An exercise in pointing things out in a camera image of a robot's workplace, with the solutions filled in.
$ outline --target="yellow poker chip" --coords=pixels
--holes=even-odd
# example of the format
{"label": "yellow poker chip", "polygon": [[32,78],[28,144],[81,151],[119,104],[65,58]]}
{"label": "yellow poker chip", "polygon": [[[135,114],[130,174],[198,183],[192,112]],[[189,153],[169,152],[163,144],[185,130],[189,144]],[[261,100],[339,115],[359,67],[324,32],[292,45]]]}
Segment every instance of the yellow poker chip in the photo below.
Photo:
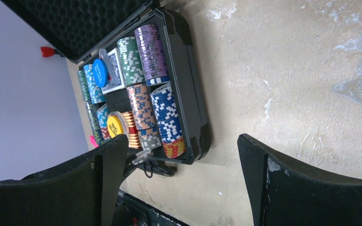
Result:
{"label": "yellow poker chip", "polygon": [[175,159],[177,157],[180,157],[182,154],[184,154],[185,152],[180,152],[180,153],[177,153],[177,154],[167,154],[166,153],[166,157],[169,158],[169,159]]}
{"label": "yellow poker chip", "polygon": [[119,134],[126,134],[128,136],[128,126],[120,112],[112,112],[107,118],[107,128],[111,138]]}
{"label": "yellow poker chip", "polygon": [[180,148],[180,147],[185,147],[185,143],[180,142],[180,143],[174,144],[172,146],[167,146],[167,145],[163,144],[163,147],[167,148],[167,149],[177,149],[177,148]]}
{"label": "yellow poker chip", "polygon": [[166,155],[176,155],[176,154],[184,153],[184,152],[185,152],[185,148],[182,148],[182,149],[180,149],[180,150],[175,150],[175,151],[165,150],[165,154],[166,154]]}

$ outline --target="stained floor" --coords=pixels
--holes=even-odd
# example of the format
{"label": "stained floor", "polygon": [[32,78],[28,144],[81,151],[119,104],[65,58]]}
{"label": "stained floor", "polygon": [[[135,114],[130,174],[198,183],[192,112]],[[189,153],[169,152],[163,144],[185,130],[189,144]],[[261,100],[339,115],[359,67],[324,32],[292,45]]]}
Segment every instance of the stained floor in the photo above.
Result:
{"label": "stained floor", "polygon": [[[237,150],[241,133],[321,169],[362,178],[362,1],[164,5],[189,22],[213,144],[172,178],[136,171],[122,189],[193,226],[252,225]],[[82,103],[76,68],[69,68]]]}

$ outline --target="blue poker chip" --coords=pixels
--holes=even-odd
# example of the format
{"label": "blue poker chip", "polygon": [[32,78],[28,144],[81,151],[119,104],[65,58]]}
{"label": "blue poker chip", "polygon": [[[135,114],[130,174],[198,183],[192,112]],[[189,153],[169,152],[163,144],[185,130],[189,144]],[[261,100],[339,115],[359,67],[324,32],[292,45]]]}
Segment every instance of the blue poker chip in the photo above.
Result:
{"label": "blue poker chip", "polygon": [[169,93],[157,96],[157,97],[150,96],[150,99],[155,103],[160,103],[161,101],[167,99],[168,97],[173,97],[173,93],[169,92]]}
{"label": "blue poker chip", "polygon": [[177,130],[171,133],[160,133],[162,138],[175,139],[177,136],[182,136],[181,130]]}
{"label": "blue poker chip", "polygon": [[170,119],[164,120],[164,121],[158,121],[158,125],[173,125],[175,122],[179,122],[178,117],[172,117]]}
{"label": "blue poker chip", "polygon": [[160,131],[173,131],[177,128],[180,127],[180,122],[179,121],[175,121],[170,125],[163,125],[163,124],[158,124],[157,125],[159,127]]}
{"label": "blue poker chip", "polygon": [[96,59],[93,63],[93,74],[95,82],[99,87],[105,87],[108,81],[106,64],[101,59]]}
{"label": "blue poker chip", "polygon": [[163,109],[165,109],[167,106],[170,106],[170,105],[172,105],[172,104],[174,104],[175,102],[174,102],[174,100],[166,100],[166,101],[163,101],[163,102],[161,102],[160,104],[155,104],[155,103],[152,103],[152,106],[153,106],[153,108],[155,108],[155,109],[157,109],[158,111],[160,111],[160,110],[163,110]]}
{"label": "blue poker chip", "polygon": [[157,119],[158,121],[165,121],[165,120],[170,119],[170,118],[172,118],[172,117],[178,117],[177,111],[175,111],[175,112],[170,112],[170,113],[165,114],[165,115],[161,115],[161,116],[157,117],[156,119]]}
{"label": "blue poker chip", "polygon": [[170,142],[174,142],[174,141],[180,139],[181,137],[182,137],[182,135],[177,135],[172,138],[162,138],[162,141],[165,143],[170,143]]}
{"label": "blue poker chip", "polygon": [[182,131],[177,128],[173,130],[161,130],[159,133],[162,137],[172,137],[174,135],[182,134]]}
{"label": "blue poker chip", "polygon": [[157,89],[155,89],[150,95],[152,96],[152,99],[156,99],[156,97],[160,97],[164,94],[171,93],[171,84],[167,83]]}
{"label": "blue poker chip", "polygon": [[159,115],[163,114],[163,113],[166,113],[168,111],[175,111],[177,110],[177,108],[175,107],[175,103],[172,103],[171,105],[167,105],[167,106],[164,106],[164,107],[157,107],[157,108],[154,108],[155,112]]}
{"label": "blue poker chip", "polygon": [[166,83],[169,81],[170,81],[170,78],[168,76],[158,77],[158,78],[146,80],[146,85],[147,86],[160,85],[160,84],[163,84],[163,83]]}
{"label": "blue poker chip", "polygon": [[177,112],[177,109],[164,109],[164,110],[161,110],[161,111],[155,111],[155,116],[157,118],[161,118],[163,117],[164,115],[167,115],[167,114],[172,114],[172,113],[176,113]]}

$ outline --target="purple poker chip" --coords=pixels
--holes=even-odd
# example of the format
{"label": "purple poker chip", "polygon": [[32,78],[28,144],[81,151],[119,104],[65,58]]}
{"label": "purple poker chip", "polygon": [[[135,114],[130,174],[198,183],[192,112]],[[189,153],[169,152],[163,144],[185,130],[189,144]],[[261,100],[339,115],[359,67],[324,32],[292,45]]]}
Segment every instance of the purple poker chip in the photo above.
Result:
{"label": "purple poker chip", "polygon": [[151,46],[140,46],[139,50],[143,51],[149,51],[149,50],[157,50],[157,51],[163,51],[159,46],[157,45],[151,45]]}
{"label": "purple poker chip", "polygon": [[150,60],[150,59],[160,59],[164,57],[164,53],[156,52],[156,53],[141,53],[140,59],[141,60]]}
{"label": "purple poker chip", "polygon": [[143,64],[142,66],[144,69],[149,70],[149,69],[167,69],[167,65],[160,63],[160,62],[151,62],[151,63],[146,63]]}
{"label": "purple poker chip", "polygon": [[155,43],[156,41],[160,40],[160,36],[158,35],[141,35],[138,38],[137,44],[146,44],[149,42]]}
{"label": "purple poker chip", "polygon": [[151,79],[151,78],[157,78],[157,77],[164,77],[167,76],[167,70],[164,69],[158,69],[158,70],[152,70],[152,71],[145,71],[144,70],[144,76],[145,78]]}
{"label": "purple poker chip", "polygon": [[164,59],[150,59],[142,60],[142,64],[146,66],[151,65],[165,65],[166,61]]}
{"label": "purple poker chip", "polygon": [[144,74],[167,72],[167,67],[144,68]]}
{"label": "purple poker chip", "polygon": [[142,54],[146,54],[149,55],[151,53],[163,53],[163,49],[158,48],[157,46],[152,46],[152,47],[141,47],[140,51],[142,52]]}
{"label": "purple poker chip", "polygon": [[159,34],[155,34],[155,33],[140,34],[140,35],[137,35],[137,36],[138,36],[137,37],[137,42],[160,40]]}
{"label": "purple poker chip", "polygon": [[144,67],[144,73],[158,73],[158,72],[166,72],[166,66],[155,66],[155,67]]}
{"label": "purple poker chip", "polygon": [[135,30],[134,33],[144,33],[144,32],[158,32],[159,30],[155,27],[140,27]]}
{"label": "purple poker chip", "polygon": [[157,71],[167,71],[166,65],[147,65],[143,66],[145,72],[157,72]]}
{"label": "purple poker chip", "polygon": [[163,50],[156,50],[156,51],[151,51],[151,50],[142,50],[140,53],[140,57],[141,58],[151,58],[151,57],[157,57],[157,56],[163,56]]}

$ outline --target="poker chip case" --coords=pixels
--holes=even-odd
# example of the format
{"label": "poker chip case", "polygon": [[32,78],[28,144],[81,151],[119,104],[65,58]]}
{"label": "poker chip case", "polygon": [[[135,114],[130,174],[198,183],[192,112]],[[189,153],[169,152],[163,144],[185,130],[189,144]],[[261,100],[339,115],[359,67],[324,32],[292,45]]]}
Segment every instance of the poker chip case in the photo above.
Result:
{"label": "poker chip case", "polygon": [[[153,159],[192,164],[209,151],[211,135],[188,22],[159,0],[1,0],[73,63],[90,65],[117,41],[154,24],[178,111],[186,151],[169,159],[154,150]],[[160,85],[147,86],[151,94]],[[109,112],[130,112],[127,89],[104,95]]]}

